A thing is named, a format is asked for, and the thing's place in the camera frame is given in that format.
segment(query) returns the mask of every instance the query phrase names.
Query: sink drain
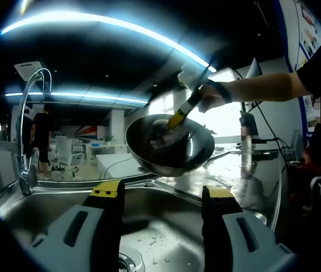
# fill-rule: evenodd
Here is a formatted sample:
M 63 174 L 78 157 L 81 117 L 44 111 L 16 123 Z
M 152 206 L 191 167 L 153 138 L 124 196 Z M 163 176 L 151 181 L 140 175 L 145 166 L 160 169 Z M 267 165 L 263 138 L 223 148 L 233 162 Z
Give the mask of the sink drain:
M 135 272 L 134 262 L 121 253 L 119 253 L 119 272 Z
M 120 245 L 119 272 L 145 272 L 142 254 L 134 248 Z

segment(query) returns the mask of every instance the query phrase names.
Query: wrist strap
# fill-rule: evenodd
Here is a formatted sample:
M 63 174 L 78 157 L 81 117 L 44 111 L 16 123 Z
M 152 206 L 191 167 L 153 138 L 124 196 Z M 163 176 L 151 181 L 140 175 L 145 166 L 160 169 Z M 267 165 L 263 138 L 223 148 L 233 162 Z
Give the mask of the wrist strap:
M 217 90 L 217 92 L 222 96 L 226 104 L 232 102 L 232 98 L 230 97 L 229 92 L 221 83 L 209 80 L 207 84 L 213 86 Z

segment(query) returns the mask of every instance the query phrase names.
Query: poster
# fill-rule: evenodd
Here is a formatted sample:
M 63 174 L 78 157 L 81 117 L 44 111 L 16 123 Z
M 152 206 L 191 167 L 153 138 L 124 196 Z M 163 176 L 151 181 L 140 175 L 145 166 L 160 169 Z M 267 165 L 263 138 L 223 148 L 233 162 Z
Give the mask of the poster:
M 299 43 L 303 51 L 310 59 L 321 46 L 321 25 L 305 6 L 296 3 Z
M 312 13 L 301 3 L 295 3 L 299 26 L 299 47 L 297 62 L 294 71 L 301 68 L 321 46 L 321 25 Z M 314 110 L 313 98 L 311 95 L 303 97 L 307 119 L 307 131 L 314 131 L 318 124 L 316 117 L 320 117 L 320 111 Z

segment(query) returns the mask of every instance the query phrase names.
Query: yellow brush handle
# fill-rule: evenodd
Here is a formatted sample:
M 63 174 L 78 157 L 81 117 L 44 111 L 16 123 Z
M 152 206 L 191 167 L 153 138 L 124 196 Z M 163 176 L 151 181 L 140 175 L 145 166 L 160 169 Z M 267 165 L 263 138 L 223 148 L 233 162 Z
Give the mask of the yellow brush handle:
M 175 129 L 184 119 L 185 116 L 183 116 L 181 112 L 178 111 L 169 119 L 168 129 Z
M 200 102 L 202 94 L 199 91 L 195 91 L 191 97 L 181 106 L 181 108 L 174 114 L 168 122 L 168 129 L 176 128 L 191 112 L 192 109 Z

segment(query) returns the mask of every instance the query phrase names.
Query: wok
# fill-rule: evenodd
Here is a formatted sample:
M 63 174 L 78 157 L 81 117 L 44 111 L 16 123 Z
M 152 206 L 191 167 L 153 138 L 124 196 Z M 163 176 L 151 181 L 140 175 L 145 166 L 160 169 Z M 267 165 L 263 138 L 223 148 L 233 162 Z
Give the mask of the wok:
M 202 166 L 212 155 L 215 142 L 203 126 L 189 119 L 180 124 L 185 136 L 169 147 L 155 149 L 150 141 L 154 127 L 172 115 L 155 114 L 137 119 L 125 132 L 134 159 L 146 170 L 165 177 L 178 177 Z

